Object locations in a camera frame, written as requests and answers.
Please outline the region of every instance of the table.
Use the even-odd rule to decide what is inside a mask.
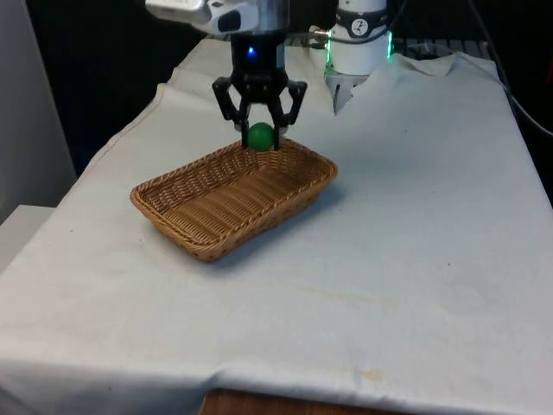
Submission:
[[[0,277],[1,413],[196,413],[216,388],[552,412],[553,215],[501,87],[395,57],[335,118],[303,52],[287,51],[309,83],[289,134],[338,164],[334,185],[213,265],[131,206],[238,139],[210,87],[230,50],[202,42]]]
[[[297,399],[236,391],[213,391],[204,399],[200,415],[394,415],[372,409],[325,405]]]

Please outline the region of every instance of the wicker basket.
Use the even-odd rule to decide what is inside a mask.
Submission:
[[[280,151],[232,144],[134,188],[133,204],[197,259],[213,262],[312,204],[336,165],[291,140]]]

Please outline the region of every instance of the black cable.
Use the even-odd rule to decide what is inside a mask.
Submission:
[[[490,51],[492,52],[493,57],[495,58],[495,63],[497,64],[499,73],[501,74],[501,78],[503,78],[503,84],[505,85],[505,92],[507,94],[507,99],[509,100],[509,105],[511,106],[512,113],[514,117],[517,117],[517,111],[515,108],[515,103],[513,101],[512,97],[512,90],[511,90],[511,84],[509,83],[509,80],[507,79],[507,72],[503,66],[503,63],[501,62],[501,59],[499,58],[498,49],[495,48],[495,44],[493,43],[493,39],[490,36],[490,32],[487,30],[486,24],[484,23],[484,19],[482,19],[482,15],[474,5],[473,0],[467,0],[468,7],[473,12],[474,18],[476,19],[476,22],[480,26],[480,30],[482,30],[482,33],[484,34],[484,37],[486,38],[486,42],[488,47],[490,48]]]

